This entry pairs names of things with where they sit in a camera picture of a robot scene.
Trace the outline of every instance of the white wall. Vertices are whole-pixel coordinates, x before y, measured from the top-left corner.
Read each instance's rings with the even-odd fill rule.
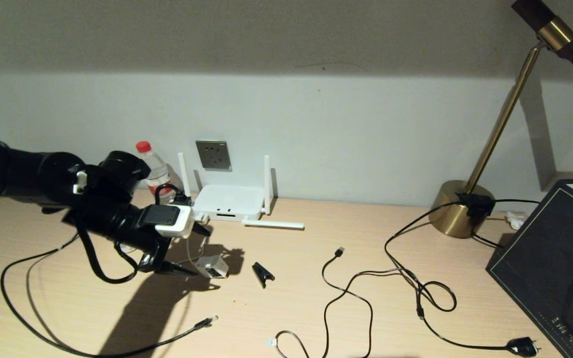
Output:
[[[0,4],[0,140],[88,163],[150,140],[203,184],[259,185],[270,154],[282,197],[427,206],[468,177],[534,45],[502,0],[228,3]],[[573,172],[573,67],[537,66],[539,158]],[[543,195],[525,117],[480,180],[496,197]],[[202,170],[198,139],[227,140],[233,172]]]

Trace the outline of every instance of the black clip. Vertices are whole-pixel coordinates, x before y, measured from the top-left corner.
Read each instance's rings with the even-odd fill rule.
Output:
[[[254,263],[252,267],[253,267],[253,272],[255,272],[255,275],[258,277],[262,285],[262,288],[267,288],[267,279],[270,279],[271,281],[274,281],[276,279],[276,277],[273,276],[271,272],[269,272],[266,268],[262,267],[262,265],[260,265],[259,263]]]

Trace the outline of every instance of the wooden desk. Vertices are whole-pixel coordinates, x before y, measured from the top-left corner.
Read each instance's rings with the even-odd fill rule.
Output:
[[[148,192],[136,193],[134,204],[152,202]],[[36,310],[52,335],[80,351],[120,353],[155,343],[185,331],[198,321],[219,315],[220,320],[171,345],[141,354],[140,358],[277,358],[266,340],[280,330],[297,333],[313,357],[324,350],[323,308],[338,291],[326,286],[322,265],[338,247],[344,255],[328,267],[328,279],[345,286],[365,269],[392,268],[385,256],[386,239],[418,217],[425,208],[347,204],[278,199],[272,220],[302,221],[305,231],[243,227],[212,221],[210,249],[243,250],[243,262],[228,279],[208,290],[205,279],[186,279],[139,273],[125,284],[110,285],[96,278],[81,243],[35,265],[28,283]],[[37,206],[0,199],[0,272],[16,259],[45,252],[74,233],[61,224],[61,214],[42,215]],[[480,234],[498,241],[512,233],[505,222],[489,220]],[[130,267],[111,243],[93,238],[98,258],[108,276],[119,277]],[[201,238],[191,238],[196,252]],[[492,249],[473,240],[449,238],[432,226],[405,234],[390,245],[392,254],[423,281],[450,286],[459,306],[451,313],[425,303],[426,317],[441,335],[464,344],[504,345],[512,338],[530,336],[543,350],[541,358],[560,354],[528,317],[484,270]],[[185,247],[173,245],[172,258],[186,257]],[[260,262],[276,277],[263,290],[251,268]],[[12,301],[40,331],[26,291],[30,263],[15,267],[7,277]],[[366,297],[375,310],[373,358],[509,358],[509,352],[475,351],[445,343],[424,326],[415,313],[414,292],[400,278],[360,277],[352,290]],[[450,304],[434,290],[437,300]],[[368,348],[369,311],[366,304],[346,297],[328,311],[331,358],[361,357]],[[289,358],[304,354],[291,337],[282,336]],[[14,318],[0,293],[0,357],[73,357],[32,335]]]

